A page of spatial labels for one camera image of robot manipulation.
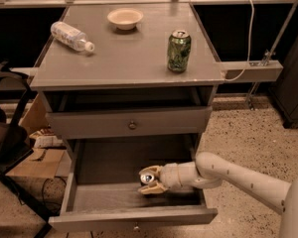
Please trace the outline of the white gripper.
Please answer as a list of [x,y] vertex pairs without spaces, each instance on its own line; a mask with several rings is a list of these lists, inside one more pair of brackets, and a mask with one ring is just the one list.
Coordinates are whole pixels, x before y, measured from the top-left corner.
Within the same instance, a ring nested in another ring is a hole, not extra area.
[[194,162],[172,163],[163,167],[150,166],[142,169],[139,174],[150,174],[151,176],[159,177],[159,181],[153,181],[138,189],[144,195],[160,194],[168,189],[176,189],[184,186],[199,187],[203,181]]

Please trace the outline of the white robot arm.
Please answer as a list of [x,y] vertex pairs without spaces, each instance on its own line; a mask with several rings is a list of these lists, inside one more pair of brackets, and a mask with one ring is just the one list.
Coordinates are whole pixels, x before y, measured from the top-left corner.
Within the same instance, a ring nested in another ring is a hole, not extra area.
[[202,152],[192,162],[151,166],[139,172],[142,194],[190,186],[213,188],[225,180],[281,215],[279,238],[298,238],[298,178],[287,182]]

